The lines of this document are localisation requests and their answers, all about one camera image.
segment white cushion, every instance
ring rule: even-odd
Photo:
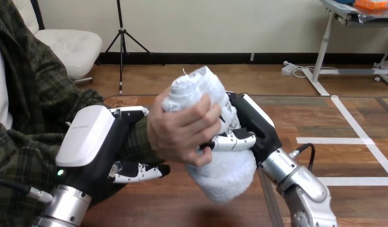
[[[30,0],[13,0],[21,17],[24,20],[24,24],[30,29],[33,34],[36,34],[39,30],[38,21],[36,20],[34,8],[32,7]]]
[[[38,31],[35,37],[51,47],[72,79],[84,77],[102,49],[102,39],[87,31],[45,29]]]

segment white cable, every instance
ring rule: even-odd
[[[296,66],[297,69],[293,72],[293,76],[295,77],[298,77],[298,78],[305,78],[306,76],[298,76],[295,74],[296,71],[301,71],[302,72],[302,69],[309,69],[309,70],[314,70],[313,68],[315,66]],[[333,67],[321,67],[321,69],[331,69],[331,70],[336,70],[336,68],[333,68]]]

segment black cable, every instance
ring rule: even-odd
[[[0,179],[0,184],[3,186],[9,187],[11,189],[20,191],[24,194],[29,194],[30,190],[31,190],[31,186],[24,185],[24,184],[17,183],[17,182],[13,182],[13,181],[7,181],[7,180],[3,180],[3,179]]]
[[[297,150],[302,153],[306,148],[310,147],[311,148],[311,154],[310,154],[310,160],[309,160],[309,165],[308,169],[309,171],[312,171],[312,166],[313,166],[313,160],[315,159],[315,146],[311,143],[306,143],[302,144]]]

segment tripod stand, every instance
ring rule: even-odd
[[[120,9],[120,0],[117,0],[117,10],[119,12],[119,22],[120,22],[120,29],[117,33],[116,37],[113,39],[112,43],[109,45],[105,53],[108,53],[110,48],[113,46],[113,43],[116,41],[116,39],[121,35],[120,39],[120,91],[119,94],[121,94],[121,88],[122,88],[122,82],[123,82],[123,54],[127,54],[126,49],[126,41],[124,39],[124,35],[128,35],[134,42],[136,42],[142,49],[144,49],[148,54],[151,54],[151,52],[145,48],[142,44],[140,44],[134,37],[132,37],[124,28],[123,28],[123,19],[121,18],[121,9]]]

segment human hand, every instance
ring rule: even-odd
[[[156,97],[147,121],[149,143],[155,153],[166,161],[204,166],[212,161],[211,149],[197,153],[199,145],[210,141],[220,130],[221,108],[211,107],[205,95],[194,106],[175,113],[166,113],[162,102],[170,87]]]

